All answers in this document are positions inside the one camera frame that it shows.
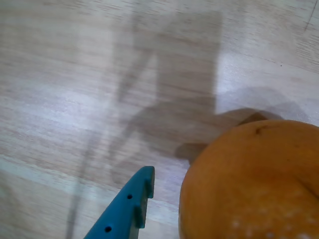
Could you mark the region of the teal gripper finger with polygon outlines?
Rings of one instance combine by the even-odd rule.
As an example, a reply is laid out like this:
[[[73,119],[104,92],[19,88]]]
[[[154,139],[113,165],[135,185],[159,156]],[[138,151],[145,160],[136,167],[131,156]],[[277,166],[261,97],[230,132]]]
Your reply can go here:
[[[137,239],[145,227],[148,199],[154,196],[155,168],[144,166],[116,195],[86,239]]]

